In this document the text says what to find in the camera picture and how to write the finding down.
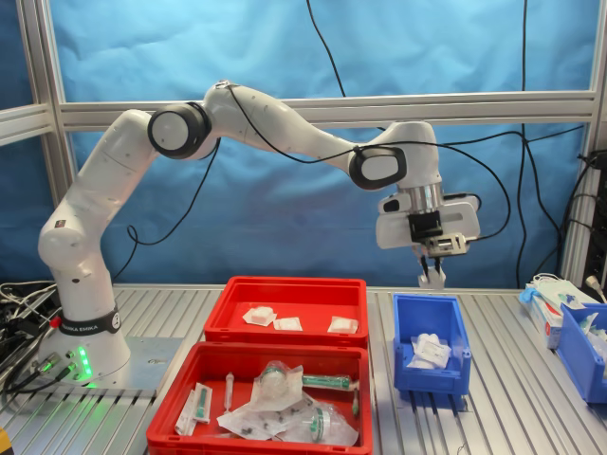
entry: ribbed metal surface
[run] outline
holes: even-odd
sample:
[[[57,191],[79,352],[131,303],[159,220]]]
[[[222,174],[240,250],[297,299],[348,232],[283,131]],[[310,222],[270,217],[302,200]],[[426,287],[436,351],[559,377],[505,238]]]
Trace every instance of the ribbed metal surface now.
[[[461,302],[473,355],[464,411],[432,393],[403,399],[392,387],[393,291],[372,288],[367,294],[376,454],[607,454],[607,407],[588,407],[579,398],[511,292],[452,292]],[[185,338],[179,365],[203,338],[221,286],[125,285],[115,292],[128,335]],[[66,389],[19,395],[0,412],[0,427],[17,454],[141,455],[145,429],[177,370],[156,401]]]

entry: blue plastic bin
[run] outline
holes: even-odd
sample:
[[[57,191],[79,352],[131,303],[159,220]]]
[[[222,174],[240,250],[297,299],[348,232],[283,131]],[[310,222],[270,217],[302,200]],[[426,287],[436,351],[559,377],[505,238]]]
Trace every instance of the blue plastic bin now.
[[[394,295],[395,387],[400,391],[468,393],[472,355],[456,297]],[[414,356],[411,337],[437,334],[451,347],[445,370],[407,368]]]
[[[586,303],[583,310],[562,308],[561,343],[558,353],[579,394],[587,403],[607,403],[607,380],[603,379],[605,362],[579,327],[587,316],[598,313],[593,325],[607,329],[607,305]]]

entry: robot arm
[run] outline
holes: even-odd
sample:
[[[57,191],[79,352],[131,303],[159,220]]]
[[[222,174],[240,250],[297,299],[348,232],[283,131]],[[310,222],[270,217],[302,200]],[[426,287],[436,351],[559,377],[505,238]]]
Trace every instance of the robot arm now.
[[[101,256],[106,226],[159,154],[203,158],[219,137],[326,159],[366,190],[396,184],[397,192],[379,203],[377,243],[381,248],[416,246],[424,267],[422,286],[444,282],[439,263],[429,269],[425,256],[465,253],[467,239],[480,233],[474,204],[443,197],[428,123],[394,123],[370,142],[357,144],[315,128],[268,95],[230,82],[216,84],[200,104],[174,104],[152,116],[126,111],[101,137],[40,235],[39,253],[57,282],[63,315],[60,330],[42,343],[39,357],[71,358],[76,372],[66,382],[99,379],[129,359]]]

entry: sterile package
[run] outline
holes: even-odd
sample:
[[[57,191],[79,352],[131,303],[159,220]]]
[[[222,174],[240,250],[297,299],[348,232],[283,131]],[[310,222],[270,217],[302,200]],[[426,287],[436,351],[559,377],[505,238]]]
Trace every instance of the sterile package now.
[[[597,316],[598,313],[593,313],[592,315],[588,315],[582,322],[579,323],[579,327],[585,335],[588,335],[590,329],[592,329],[592,323],[595,321]]]
[[[299,414],[297,421],[291,423],[287,431],[276,436],[289,443],[353,446],[359,433],[348,425],[332,405],[317,402]]]
[[[356,319],[334,316],[331,318],[331,325],[327,332],[330,334],[355,334],[358,329],[359,322]]]
[[[254,410],[246,404],[234,412],[217,417],[217,423],[244,438],[265,441],[289,429],[297,421],[298,415],[314,404],[315,401],[306,393],[302,400],[280,411]]]
[[[411,337],[414,346],[414,358],[407,365],[408,368],[422,368],[425,370],[444,370],[447,368],[451,348],[446,340],[438,339],[436,334],[421,334]]]
[[[274,329],[276,330],[297,330],[303,331],[299,318],[282,318],[274,320]]]
[[[557,349],[561,341],[562,312],[560,307],[547,302],[534,287],[527,287],[519,300],[531,316],[533,325],[548,349]]]
[[[588,337],[590,344],[592,344],[592,347],[597,351],[597,354],[602,357],[603,362],[607,365],[607,341],[590,332],[586,334],[586,336]],[[605,368],[603,373],[603,379],[607,379],[607,368]]]
[[[186,404],[179,414],[177,423],[175,424],[175,432],[181,436],[192,436],[193,429],[196,426],[196,421],[193,419],[193,414],[196,409],[195,391],[190,391]]]
[[[568,280],[560,280],[549,276],[541,276],[537,280],[534,277],[534,281],[529,286],[535,287],[542,294],[542,297],[553,307],[558,308],[559,311],[561,310],[561,303],[572,310],[585,308],[584,303],[598,303],[598,301],[577,289]]]
[[[352,391],[359,383],[353,383],[350,376],[325,376],[304,374],[303,386],[312,389],[331,389],[334,391]]]
[[[303,398],[304,368],[293,370],[284,363],[271,361],[255,378],[250,406],[253,410],[285,410]]]
[[[251,308],[244,315],[243,319],[247,324],[254,325],[263,325],[264,327],[268,327],[268,325],[276,319],[278,315],[274,313],[269,306],[258,306],[257,308]]]
[[[207,386],[203,386],[200,383],[196,383],[194,389],[194,402],[196,404],[196,410],[193,414],[193,419],[196,422],[208,424],[211,420],[211,398],[212,389]]]

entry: blue fabric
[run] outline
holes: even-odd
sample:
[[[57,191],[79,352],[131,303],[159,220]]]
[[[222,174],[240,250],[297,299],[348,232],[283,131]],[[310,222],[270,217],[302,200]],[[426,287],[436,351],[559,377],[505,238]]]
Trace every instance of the blue fabric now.
[[[28,68],[13,1],[0,2],[0,49],[0,109],[31,104]]]
[[[529,125],[529,137],[575,125]],[[500,133],[516,125],[440,127],[440,142]],[[366,140],[377,132],[338,131]],[[97,133],[73,135],[82,165],[99,139]],[[556,220],[572,190],[580,131],[534,142],[544,205]],[[449,286],[514,287],[514,264],[522,232],[516,212],[521,142],[504,136],[465,147],[503,180],[512,199],[508,228],[472,246],[469,254],[445,262]],[[483,199],[479,220],[484,233],[506,218],[506,201],[492,176],[452,152],[440,153],[447,192],[473,191]],[[190,204],[208,160],[157,159],[121,212],[106,230],[103,252],[115,273],[132,242],[126,226],[152,242],[175,224]],[[301,165],[282,156],[224,140],[209,178],[184,223],[158,246],[140,246],[120,277],[125,282],[225,282],[233,275],[296,275],[363,278],[373,285],[416,285],[420,272],[409,248],[381,250],[376,245],[378,200],[394,191],[363,191],[341,171],[323,164]],[[556,244],[556,234],[539,211],[527,160],[523,185],[527,248],[523,276],[531,277]]]
[[[39,137],[0,147],[0,282],[48,279],[38,256],[53,211]]]
[[[589,86],[598,0],[529,2],[527,89]],[[521,1],[357,2],[312,0],[346,93],[350,96],[518,90],[521,87]],[[168,0],[52,2],[65,92],[70,101],[200,99],[220,79],[278,98],[335,97],[340,92],[305,1]],[[529,125],[529,137],[573,125]],[[440,127],[439,141],[486,136],[519,125]],[[366,140],[377,130],[335,132]],[[82,165],[98,133],[73,135]],[[560,220],[573,188],[581,133],[532,144],[546,208]],[[514,195],[521,145],[501,137],[466,146],[503,178],[512,218],[500,236],[446,261],[450,286],[512,287],[521,241]],[[166,233],[190,204],[208,164],[159,158],[102,240],[116,272],[132,243]],[[524,175],[529,277],[554,247],[539,212],[529,164]],[[441,152],[446,191],[475,191],[484,233],[502,224],[506,204],[490,174]],[[3,178],[23,179],[0,171]],[[303,166],[228,140],[186,221],[166,242],[141,246],[124,282],[225,282],[237,274],[363,278],[373,285],[416,285],[409,249],[376,246],[377,201],[328,166]],[[22,277],[33,272],[23,270]]]

